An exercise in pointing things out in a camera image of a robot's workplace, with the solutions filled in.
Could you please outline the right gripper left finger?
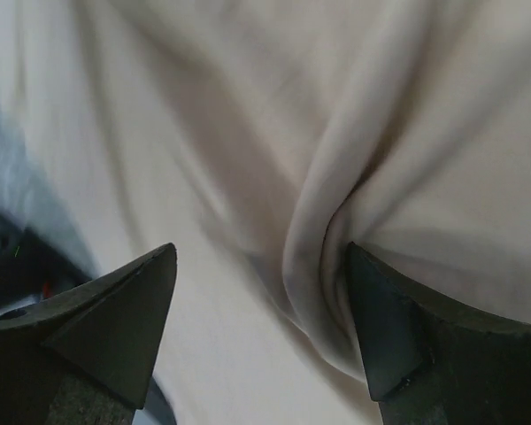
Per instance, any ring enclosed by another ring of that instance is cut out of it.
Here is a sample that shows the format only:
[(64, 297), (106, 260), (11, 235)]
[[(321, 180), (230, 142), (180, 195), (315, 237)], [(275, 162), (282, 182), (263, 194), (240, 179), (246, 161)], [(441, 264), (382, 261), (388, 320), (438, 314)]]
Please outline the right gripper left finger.
[(0, 320), (0, 424), (129, 424), (144, 406), (177, 275), (164, 244)]

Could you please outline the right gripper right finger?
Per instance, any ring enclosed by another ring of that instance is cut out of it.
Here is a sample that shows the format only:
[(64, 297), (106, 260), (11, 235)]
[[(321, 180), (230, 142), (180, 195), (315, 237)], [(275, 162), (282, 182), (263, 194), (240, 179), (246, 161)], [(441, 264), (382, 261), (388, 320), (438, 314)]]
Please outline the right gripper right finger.
[(531, 324), (444, 296), (355, 244), (345, 281), (386, 424), (531, 424)]

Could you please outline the beige t-shirt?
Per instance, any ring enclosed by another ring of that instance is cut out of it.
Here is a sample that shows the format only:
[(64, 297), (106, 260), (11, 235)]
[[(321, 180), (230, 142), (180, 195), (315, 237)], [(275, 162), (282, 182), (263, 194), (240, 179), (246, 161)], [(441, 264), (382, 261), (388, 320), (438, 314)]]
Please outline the beige t-shirt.
[(174, 243), (180, 423), (377, 424), (348, 243), (531, 323), (531, 1), (0, 1), (0, 206)]

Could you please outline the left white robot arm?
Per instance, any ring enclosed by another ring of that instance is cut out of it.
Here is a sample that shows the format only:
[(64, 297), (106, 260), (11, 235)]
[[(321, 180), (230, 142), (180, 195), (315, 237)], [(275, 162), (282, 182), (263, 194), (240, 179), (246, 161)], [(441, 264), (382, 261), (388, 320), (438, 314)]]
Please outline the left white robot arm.
[(91, 280), (30, 227), (0, 213), (0, 320)]

